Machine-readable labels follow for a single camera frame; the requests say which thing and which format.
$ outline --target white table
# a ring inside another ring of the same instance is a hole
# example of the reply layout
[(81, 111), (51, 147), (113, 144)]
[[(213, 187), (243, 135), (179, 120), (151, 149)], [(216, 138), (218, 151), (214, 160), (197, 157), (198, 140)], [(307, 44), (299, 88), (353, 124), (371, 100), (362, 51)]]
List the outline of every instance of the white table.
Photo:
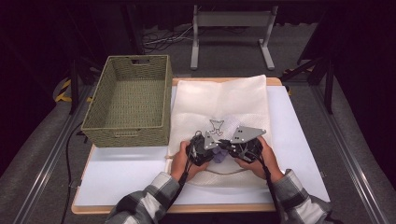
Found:
[[(268, 86), (267, 90), (273, 149), (280, 169), (293, 169), (310, 194), (329, 202), (329, 195), (285, 87)], [(119, 199), (143, 189), (164, 170), (165, 154), (166, 147), (93, 146), (72, 211), (75, 214), (108, 213)], [(274, 210), (268, 189), (209, 188), (186, 184), (168, 212)]]

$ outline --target basket handle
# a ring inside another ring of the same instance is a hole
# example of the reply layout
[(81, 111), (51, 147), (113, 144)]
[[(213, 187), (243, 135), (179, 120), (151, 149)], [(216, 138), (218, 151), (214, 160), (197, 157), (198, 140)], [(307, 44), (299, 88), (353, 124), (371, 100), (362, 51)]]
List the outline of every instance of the basket handle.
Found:
[(132, 66), (150, 65), (150, 58), (147, 59), (132, 59)]
[(114, 132), (115, 137), (137, 137), (139, 136), (139, 131), (138, 130), (129, 130), (129, 131), (119, 131), (119, 132)]

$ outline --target small purple object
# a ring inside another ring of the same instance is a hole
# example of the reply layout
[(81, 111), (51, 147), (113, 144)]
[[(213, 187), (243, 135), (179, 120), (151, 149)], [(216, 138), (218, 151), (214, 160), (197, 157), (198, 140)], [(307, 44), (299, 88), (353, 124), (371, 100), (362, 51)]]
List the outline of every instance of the small purple object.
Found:
[(212, 152), (215, 154), (213, 157), (213, 161), (215, 163), (221, 163), (222, 161), (224, 161), (225, 157), (228, 155), (228, 151), (226, 149), (222, 149), (221, 147), (213, 148)]

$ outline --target wire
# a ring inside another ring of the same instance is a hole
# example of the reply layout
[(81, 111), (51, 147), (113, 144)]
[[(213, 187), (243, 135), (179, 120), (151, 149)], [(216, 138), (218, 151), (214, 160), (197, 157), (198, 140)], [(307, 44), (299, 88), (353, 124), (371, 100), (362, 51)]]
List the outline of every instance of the wire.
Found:
[(196, 131), (195, 132), (195, 136), (192, 138), (192, 140), (191, 140), (191, 142), (190, 142), (190, 146), (191, 146), (191, 149), (190, 149), (190, 151), (189, 151), (189, 155), (187, 156), (188, 158), (187, 158), (187, 161), (186, 161), (186, 166), (184, 166), (184, 172), (186, 173), (188, 173), (189, 172), (189, 170), (190, 170), (190, 168), (191, 168), (191, 166), (192, 166), (192, 162), (190, 161), (190, 157), (191, 157), (191, 153), (192, 153), (192, 150), (193, 150), (193, 146), (194, 146), (194, 144), (195, 144), (195, 140), (196, 140), (196, 136), (198, 135), (198, 134), (202, 134), (202, 132), (201, 131)]
[(61, 224), (64, 223), (64, 218), (66, 217), (66, 212), (67, 208), (69, 206), (69, 201), (70, 201), (70, 191), (71, 191), (71, 184), (72, 184), (72, 175), (70, 171), (70, 162), (69, 162), (69, 143), (70, 139), (72, 138), (73, 133), (76, 131), (76, 129), (81, 126), (82, 122), (76, 126), (76, 128), (73, 129), (73, 131), (70, 133), (69, 137), (67, 138), (66, 142), (66, 164), (67, 164), (67, 177), (68, 177), (68, 186), (67, 186), (67, 197), (66, 197), (66, 203), (64, 205), (64, 214), (62, 216)]
[(275, 196), (274, 184), (271, 180), (271, 173), (268, 170), (268, 167), (265, 165), (264, 157), (262, 156), (262, 154), (260, 155), (260, 157), (258, 157), (256, 155), (254, 155), (254, 157), (262, 164), (262, 169), (264, 170), (264, 173), (265, 173), (265, 179), (267, 180), (268, 189), (270, 190), (271, 197), (274, 201), (275, 210), (276, 210), (276, 213), (278, 214), (278, 217), (277, 217), (277, 218), (279, 218), (278, 223), (280, 223), (280, 221), (282, 220), (282, 214), (281, 214), (281, 210), (279, 208), (279, 203), (277, 202), (277, 199)]
[(176, 31), (176, 32), (166, 32), (163, 36), (158, 37), (155, 32), (145, 34), (143, 39), (147, 39), (142, 45), (144, 49), (148, 49), (145, 53), (151, 53), (154, 50), (165, 50), (169, 48), (171, 45), (183, 41), (185, 39), (193, 40), (188, 38), (190, 35), (192, 26), (184, 31)]

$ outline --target plaid sleeve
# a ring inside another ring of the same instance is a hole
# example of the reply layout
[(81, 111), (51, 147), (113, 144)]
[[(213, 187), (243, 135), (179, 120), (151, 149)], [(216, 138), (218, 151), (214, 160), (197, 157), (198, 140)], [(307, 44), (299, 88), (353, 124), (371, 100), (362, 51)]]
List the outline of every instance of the plaid sleeve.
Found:
[(330, 223), (325, 220), (332, 211), (330, 205), (309, 195), (292, 170), (274, 183), (274, 189), (287, 213), (286, 223)]
[(111, 210), (106, 223), (158, 223), (178, 187), (175, 179), (162, 172), (144, 190), (123, 197)]

